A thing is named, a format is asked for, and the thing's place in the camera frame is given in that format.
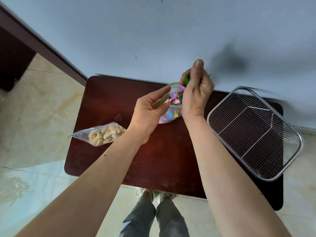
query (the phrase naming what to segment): hand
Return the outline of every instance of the hand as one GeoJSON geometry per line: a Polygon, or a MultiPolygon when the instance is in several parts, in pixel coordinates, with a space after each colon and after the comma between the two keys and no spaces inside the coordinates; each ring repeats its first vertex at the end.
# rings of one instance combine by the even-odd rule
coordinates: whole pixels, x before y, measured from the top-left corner
{"type": "Polygon", "coordinates": [[[150,134],[158,125],[160,117],[169,109],[169,103],[163,103],[160,106],[159,103],[160,98],[170,92],[170,89],[170,86],[165,86],[137,100],[127,131],[135,131],[142,139],[142,144],[148,141],[150,134]]]}
{"type": "Polygon", "coordinates": [[[182,116],[184,121],[198,115],[204,117],[205,105],[214,90],[214,84],[203,67],[204,62],[200,59],[196,60],[192,68],[188,69],[181,76],[179,84],[183,86],[185,86],[185,75],[190,76],[182,98],[182,116]]]}

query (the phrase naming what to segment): bag of cashews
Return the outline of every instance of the bag of cashews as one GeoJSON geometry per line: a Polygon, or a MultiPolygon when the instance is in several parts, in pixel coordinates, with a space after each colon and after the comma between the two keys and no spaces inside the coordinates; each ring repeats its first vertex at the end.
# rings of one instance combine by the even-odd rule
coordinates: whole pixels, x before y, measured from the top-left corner
{"type": "Polygon", "coordinates": [[[70,136],[88,142],[93,146],[100,146],[115,141],[125,131],[126,129],[119,124],[111,122],[106,125],[99,125],[77,131],[70,136]]]}

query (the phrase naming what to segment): forearm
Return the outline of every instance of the forearm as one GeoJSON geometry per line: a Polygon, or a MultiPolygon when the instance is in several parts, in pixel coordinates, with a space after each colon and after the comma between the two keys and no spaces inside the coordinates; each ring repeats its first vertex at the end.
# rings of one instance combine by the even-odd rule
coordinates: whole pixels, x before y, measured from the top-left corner
{"type": "Polygon", "coordinates": [[[202,116],[186,121],[209,205],[224,236],[290,236],[202,116]]]}
{"type": "Polygon", "coordinates": [[[127,130],[17,236],[95,236],[142,141],[127,130]]]}

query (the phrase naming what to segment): foot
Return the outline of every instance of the foot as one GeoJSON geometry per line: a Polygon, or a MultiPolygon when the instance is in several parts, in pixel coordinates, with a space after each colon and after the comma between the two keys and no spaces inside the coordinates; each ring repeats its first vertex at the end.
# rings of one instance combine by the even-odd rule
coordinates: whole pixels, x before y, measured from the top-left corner
{"type": "Polygon", "coordinates": [[[176,198],[175,194],[167,193],[167,192],[161,192],[159,194],[159,196],[158,196],[158,204],[160,204],[162,201],[164,201],[166,199],[173,200],[174,198],[176,198]]]}
{"type": "Polygon", "coordinates": [[[141,198],[148,198],[150,199],[151,202],[153,202],[156,197],[155,191],[146,189],[146,188],[137,187],[136,195],[139,195],[139,194],[141,194],[141,198]]]}

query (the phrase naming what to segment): fingernail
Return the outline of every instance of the fingernail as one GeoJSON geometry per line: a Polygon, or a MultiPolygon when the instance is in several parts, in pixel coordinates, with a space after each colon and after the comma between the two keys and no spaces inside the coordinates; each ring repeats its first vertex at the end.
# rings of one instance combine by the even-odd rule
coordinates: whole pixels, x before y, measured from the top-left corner
{"type": "Polygon", "coordinates": [[[202,67],[203,68],[204,62],[201,59],[197,59],[195,61],[195,67],[202,67]]]}

